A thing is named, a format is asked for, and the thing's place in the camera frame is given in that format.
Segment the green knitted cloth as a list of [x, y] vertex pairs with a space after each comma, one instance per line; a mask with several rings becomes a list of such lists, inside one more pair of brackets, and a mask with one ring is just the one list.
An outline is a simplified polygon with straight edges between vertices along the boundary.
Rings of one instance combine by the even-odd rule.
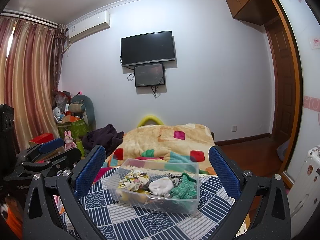
[[179, 184], [170, 190], [170, 197], [174, 199], [194, 199], [197, 195], [196, 183], [197, 181], [194, 178], [191, 178], [187, 173], [182, 173]]

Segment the white sock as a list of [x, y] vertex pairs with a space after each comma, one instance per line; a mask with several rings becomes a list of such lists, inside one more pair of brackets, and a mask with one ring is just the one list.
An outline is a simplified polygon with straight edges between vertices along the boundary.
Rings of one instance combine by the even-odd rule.
[[149, 191], [154, 196], [160, 196], [160, 197], [168, 197], [170, 196], [170, 191], [175, 187], [172, 180], [168, 177], [163, 177], [160, 179], [157, 179], [155, 181], [152, 181], [149, 184]]

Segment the black pouch with silver chain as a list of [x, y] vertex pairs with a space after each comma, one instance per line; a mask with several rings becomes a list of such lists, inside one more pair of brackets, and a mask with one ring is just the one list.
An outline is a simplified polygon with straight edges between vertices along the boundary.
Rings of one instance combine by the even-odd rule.
[[[172, 180], [173, 184], [175, 185], [175, 187], [177, 187], [177, 186], [180, 184], [181, 179], [182, 179], [182, 176], [181, 176], [181, 175], [173, 175], [173, 174], [171, 174], [171, 173], [168, 174], [167, 176], [164, 176], [164, 177], [170, 178], [170, 179]], [[156, 180], [156, 179], [150, 180], [149, 182], [147, 182], [147, 184], [144, 185], [144, 186], [142, 187], [142, 189], [144, 189], [144, 190], [149, 189], [149, 184], [150, 184], [152, 181], [155, 181], [155, 180]]]

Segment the pink rabbit figure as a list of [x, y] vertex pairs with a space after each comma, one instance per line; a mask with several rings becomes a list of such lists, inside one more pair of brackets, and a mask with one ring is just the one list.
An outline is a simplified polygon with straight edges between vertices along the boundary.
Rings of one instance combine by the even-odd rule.
[[65, 151], [70, 150], [71, 148], [76, 148], [76, 143], [73, 141], [71, 131], [64, 131], [65, 134], [65, 145], [64, 149]]

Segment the green storage box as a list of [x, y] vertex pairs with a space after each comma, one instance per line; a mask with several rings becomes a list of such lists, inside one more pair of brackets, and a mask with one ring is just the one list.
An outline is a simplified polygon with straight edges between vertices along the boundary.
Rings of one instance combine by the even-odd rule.
[[65, 132], [71, 131], [73, 139], [83, 137], [91, 131], [91, 126], [85, 123], [84, 119], [77, 120], [75, 122], [67, 122], [64, 124], [57, 124], [59, 135], [62, 139], [65, 138]]

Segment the blue white patterned tablecloth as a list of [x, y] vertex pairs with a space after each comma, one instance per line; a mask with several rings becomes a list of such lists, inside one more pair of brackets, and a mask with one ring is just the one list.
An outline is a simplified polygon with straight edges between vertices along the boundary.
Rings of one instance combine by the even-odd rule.
[[196, 213], [152, 211], [112, 199], [106, 182], [116, 171], [102, 168], [80, 203], [106, 239], [208, 239], [234, 204], [216, 176], [200, 176]]

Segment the striped brown curtain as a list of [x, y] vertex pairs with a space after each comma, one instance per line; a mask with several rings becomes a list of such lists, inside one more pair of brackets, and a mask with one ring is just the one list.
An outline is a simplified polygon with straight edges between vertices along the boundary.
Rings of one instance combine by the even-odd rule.
[[52, 107], [66, 40], [62, 24], [1, 17], [1, 102], [14, 108], [20, 150], [44, 133], [59, 136]]

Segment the yellow curved cushion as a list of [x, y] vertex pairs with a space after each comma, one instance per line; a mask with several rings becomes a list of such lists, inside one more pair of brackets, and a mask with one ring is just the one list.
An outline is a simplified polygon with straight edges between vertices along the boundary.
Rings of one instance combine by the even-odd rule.
[[152, 122], [154, 125], [164, 125], [164, 122], [155, 115], [146, 115], [140, 120], [137, 127], [145, 126], [149, 122]]

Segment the colourful fleece blanket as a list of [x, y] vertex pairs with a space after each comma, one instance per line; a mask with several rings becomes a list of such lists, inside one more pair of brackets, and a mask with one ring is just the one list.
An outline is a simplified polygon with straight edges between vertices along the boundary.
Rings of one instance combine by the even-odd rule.
[[201, 174], [215, 175], [209, 149], [215, 145], [208, 127], [200, 124], [176, 126], [148, 125], [123, 136], [123, 142], [105, 160], [106, 167], [121, 165], [126, 159], [162, 159], [168, 163], [197, 163]]

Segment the white air conditioner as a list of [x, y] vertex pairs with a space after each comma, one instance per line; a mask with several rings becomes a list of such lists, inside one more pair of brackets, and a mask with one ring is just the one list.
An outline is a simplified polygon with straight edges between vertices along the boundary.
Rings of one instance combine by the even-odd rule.
[[110, 13], [99, 12], [90, 16], [69, 28], [69, 41], [77, 42], [85, 37], [110, 28]]

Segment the wooden door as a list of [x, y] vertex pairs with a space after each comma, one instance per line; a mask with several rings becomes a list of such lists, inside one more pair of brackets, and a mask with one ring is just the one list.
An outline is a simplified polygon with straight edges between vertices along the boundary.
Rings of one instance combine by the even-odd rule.
[[279, 169], [282, 174], [292, 155], [299, 117], [297, 53], [285, 18], [277, 16], [265, 24], [265, 28], [272, 53], [276, 96], [272, 138], [280, 144], [289, 143]]

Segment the wooden upper cabinet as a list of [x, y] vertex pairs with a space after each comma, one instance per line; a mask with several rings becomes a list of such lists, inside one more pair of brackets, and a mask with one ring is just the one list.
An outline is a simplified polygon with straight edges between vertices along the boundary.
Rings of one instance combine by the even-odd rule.
[[272, 0], [226, 0], [236, 20], [263, 25], [277, 16]]

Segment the white wardrobe with hearts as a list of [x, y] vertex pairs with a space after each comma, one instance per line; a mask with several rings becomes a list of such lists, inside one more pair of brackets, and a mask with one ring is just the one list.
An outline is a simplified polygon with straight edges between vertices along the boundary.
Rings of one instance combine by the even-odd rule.
[[296, 40], [303, 108], [295, 150], [286, 174], [296, 181], [308, 150], [319, 144], [319, 22], [306, 0], [278, 0]]

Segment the small black wall monitor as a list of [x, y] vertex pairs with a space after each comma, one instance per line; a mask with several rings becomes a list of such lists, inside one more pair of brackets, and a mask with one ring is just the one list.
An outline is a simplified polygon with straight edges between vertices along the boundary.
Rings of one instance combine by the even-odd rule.
[[163, 63], [135, 66], [134, 74], [136, 88], [165, 85], [165, 69]]

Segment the large black wall television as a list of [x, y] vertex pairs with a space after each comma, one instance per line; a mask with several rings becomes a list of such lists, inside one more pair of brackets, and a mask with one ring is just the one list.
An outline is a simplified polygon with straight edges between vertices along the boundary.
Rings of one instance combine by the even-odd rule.
[[121, 38], [120, 50], [123, 67], [176, 60], [172, 31]]

